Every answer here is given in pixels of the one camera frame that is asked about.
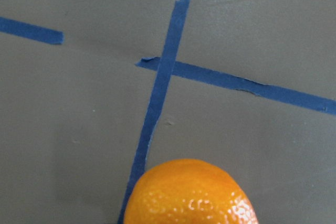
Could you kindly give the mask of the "orange mandarin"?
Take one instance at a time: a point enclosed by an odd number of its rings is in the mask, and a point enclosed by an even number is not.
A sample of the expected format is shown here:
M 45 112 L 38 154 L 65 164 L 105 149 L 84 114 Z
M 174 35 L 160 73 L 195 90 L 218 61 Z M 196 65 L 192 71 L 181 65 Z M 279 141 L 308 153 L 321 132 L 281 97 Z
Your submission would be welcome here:
M 145 172 L 128 200 L 124 223 L 258 223 L 238 183 L 199 159 L 175 159 Z

